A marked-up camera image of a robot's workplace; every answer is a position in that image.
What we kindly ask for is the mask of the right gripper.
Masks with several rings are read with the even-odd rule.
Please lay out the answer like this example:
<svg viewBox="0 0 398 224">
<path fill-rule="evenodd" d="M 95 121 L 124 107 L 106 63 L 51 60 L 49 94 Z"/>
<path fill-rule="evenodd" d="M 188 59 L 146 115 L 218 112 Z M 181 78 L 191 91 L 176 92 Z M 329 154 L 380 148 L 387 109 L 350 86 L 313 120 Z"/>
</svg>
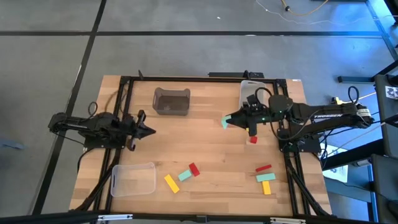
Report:
<svg viewBox="0 0 398 224">
<path fill-rule="evenodd" d="M 243 110 L 236 111 L 226 116 L 226 122 L 235 126 L 245 126 L 250 136 L 257 135 L 257 125 L 259 123 L 268 123 L 271 120 L 269 108 L 244 107 Z"/>
</svg>

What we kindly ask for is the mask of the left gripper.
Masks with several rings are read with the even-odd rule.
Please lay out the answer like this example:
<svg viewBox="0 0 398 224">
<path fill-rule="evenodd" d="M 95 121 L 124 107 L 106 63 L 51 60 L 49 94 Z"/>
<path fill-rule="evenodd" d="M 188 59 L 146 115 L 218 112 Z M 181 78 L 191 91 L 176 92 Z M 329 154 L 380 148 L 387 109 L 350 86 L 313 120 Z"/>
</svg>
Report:
<svg viewBox="0 0 398 224">
<path fill-rule="evenodd" d="M 144 124 L 145 119 L 146 114 L 144 110 L 139 110 L 136 118 L 131 114 L 127 114 L 124 118 L 124 123 L 127 126 L 127 135 L 131 137 L 130 140 L 127 141 L 127 148 L 130 151 L 135 150 L 137 139 L 155 134 L 154 129 Z"/>
</svg>

